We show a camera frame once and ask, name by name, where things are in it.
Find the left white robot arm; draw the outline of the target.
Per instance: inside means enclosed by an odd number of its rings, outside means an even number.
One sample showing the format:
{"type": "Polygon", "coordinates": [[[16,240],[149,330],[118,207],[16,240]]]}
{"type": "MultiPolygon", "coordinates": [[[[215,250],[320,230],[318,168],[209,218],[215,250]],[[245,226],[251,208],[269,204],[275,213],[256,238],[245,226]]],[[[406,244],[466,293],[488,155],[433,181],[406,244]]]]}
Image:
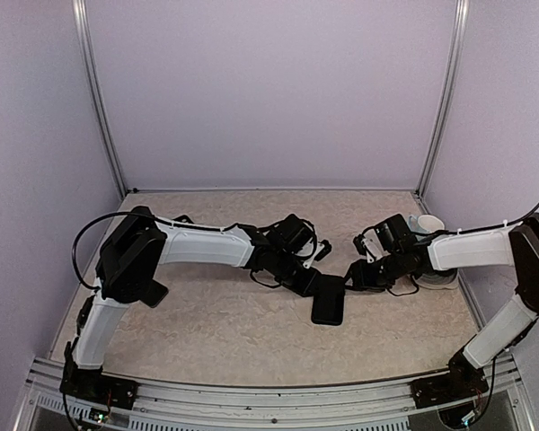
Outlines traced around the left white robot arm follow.
{"type": "Polygon", "coordinates": [[[65,351],[66,365],[75,369],[73,385],[91,400],[108,390],[99,371],[126,310],[136,302],[155,308],[168,295],[168,288],[154,279],[159,266],[196,263],[241,268],[252,275],[266,271],[274,287],[306,297],[314,293],[318,275],[313,264],[327,248],[314,225],[294,214],[264,227],[194,224],[187,216],[159,217],[146,206],[117,215],[121,221],[102,244],[95,279],[88,286],[93,295],[65,351]]]}

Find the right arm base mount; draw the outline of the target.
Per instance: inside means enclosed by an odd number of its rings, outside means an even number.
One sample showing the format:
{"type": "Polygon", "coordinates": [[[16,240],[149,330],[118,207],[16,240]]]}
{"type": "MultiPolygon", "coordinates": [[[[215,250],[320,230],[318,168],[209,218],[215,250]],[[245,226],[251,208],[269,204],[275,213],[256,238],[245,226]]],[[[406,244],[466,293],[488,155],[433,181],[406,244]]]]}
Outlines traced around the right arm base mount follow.
{"type": "Polygon", "coordinates": [[[410,387],[417,409],[463,400],[489,390],[483,369],[474,368],[463,355],[449,360],[445,374],[413,380],[410,387]]]}

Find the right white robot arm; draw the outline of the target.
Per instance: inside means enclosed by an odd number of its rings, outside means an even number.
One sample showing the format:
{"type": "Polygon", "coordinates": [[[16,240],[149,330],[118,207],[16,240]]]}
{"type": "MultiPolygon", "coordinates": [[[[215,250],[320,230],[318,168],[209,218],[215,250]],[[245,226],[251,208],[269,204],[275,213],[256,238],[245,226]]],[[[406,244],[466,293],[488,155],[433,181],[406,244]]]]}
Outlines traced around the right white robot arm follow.
{"type": "Polygon", "coordinates": [[[401,277],[451,269],[510,266],[516,271],[515,293],[451,359],[454,369],[441,380],[447,397],[463,397],[476,384],[475,370],[515,345],[539,319],[539,213],[457,233],[415,233],[397,214],[372,229],[384,256],[349,266],[345,280],[354,291],[389,291],[401,277]]]}

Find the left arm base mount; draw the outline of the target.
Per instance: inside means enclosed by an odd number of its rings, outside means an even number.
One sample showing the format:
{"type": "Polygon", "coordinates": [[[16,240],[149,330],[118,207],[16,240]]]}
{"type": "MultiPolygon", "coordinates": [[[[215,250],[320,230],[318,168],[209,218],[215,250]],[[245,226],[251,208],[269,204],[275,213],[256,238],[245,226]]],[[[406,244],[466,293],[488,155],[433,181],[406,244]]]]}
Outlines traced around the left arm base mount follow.
{"type": "Polygon", "coordinates": [[[137,396],[138,383],[106,375],[101,369],[78,368],[66,363],[60,391],[79,400],[87,400],[109,408],[132,410],[137,396]]]}

